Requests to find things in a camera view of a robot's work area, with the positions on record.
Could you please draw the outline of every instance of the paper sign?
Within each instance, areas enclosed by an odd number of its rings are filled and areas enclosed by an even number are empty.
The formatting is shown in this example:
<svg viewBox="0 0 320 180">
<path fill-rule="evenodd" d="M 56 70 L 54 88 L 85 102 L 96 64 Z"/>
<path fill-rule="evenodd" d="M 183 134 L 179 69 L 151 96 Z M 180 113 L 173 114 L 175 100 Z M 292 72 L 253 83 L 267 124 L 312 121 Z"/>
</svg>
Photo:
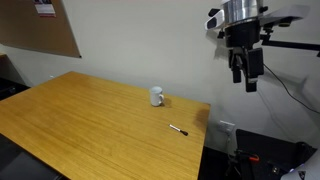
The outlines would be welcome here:
<svg viewBox="0 0 320 180">
<path fill-rule="evenodd" d="M 33 0 L 40 17 L 56 17 L 51 0 Z"/>
</svg>

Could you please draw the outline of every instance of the electrical outlet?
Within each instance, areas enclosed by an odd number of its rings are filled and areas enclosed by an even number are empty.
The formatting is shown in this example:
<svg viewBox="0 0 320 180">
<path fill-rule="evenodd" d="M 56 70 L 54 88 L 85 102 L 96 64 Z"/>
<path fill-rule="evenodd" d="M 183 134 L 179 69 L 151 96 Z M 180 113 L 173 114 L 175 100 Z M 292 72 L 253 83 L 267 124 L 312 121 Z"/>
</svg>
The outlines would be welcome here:
<svg viewBox="0 0 320 180">
<path fill-rule="evenodd" d="M 224 132 L 229 136 L 231 135 L 234 127 L 235 127 L 235 124 L 229 123 L 229 122 L 225 122 L 225 121 L 220 121 L 219 124 L 218 124 L 218 129 L 221 132 Z"/>
</svg>

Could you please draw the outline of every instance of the cork board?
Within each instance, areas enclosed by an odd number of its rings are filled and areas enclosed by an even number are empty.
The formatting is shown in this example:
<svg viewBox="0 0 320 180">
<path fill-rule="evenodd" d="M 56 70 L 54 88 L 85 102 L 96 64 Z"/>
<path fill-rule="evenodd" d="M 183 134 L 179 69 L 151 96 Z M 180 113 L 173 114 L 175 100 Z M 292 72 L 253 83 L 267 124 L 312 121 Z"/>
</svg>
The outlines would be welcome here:
<svg viewBox="0 0 320 180">
<path fill-rule="evenodd" d="M 51 0 L 51 3 L 54 17 L 41 16 L 33 0 L 0 0 L 0 43 L 81 57 L 62 0 Z"/>
</svg>

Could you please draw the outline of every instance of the mug handle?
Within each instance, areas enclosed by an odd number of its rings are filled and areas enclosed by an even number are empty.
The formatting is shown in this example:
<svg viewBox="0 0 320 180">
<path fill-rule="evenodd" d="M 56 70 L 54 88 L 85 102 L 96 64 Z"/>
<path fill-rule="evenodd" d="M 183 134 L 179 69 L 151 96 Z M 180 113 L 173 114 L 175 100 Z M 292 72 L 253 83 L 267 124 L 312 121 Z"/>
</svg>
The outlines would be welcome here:
<svg viewBox="0 0 320 180">
<path fill-rule="evenodd" d="M 160 98 L 159 104 L 162 104 L 163 101 L 164 101 L 164 95 L 163 94 L 159 94 L 159 98 Z"/>
</svg>

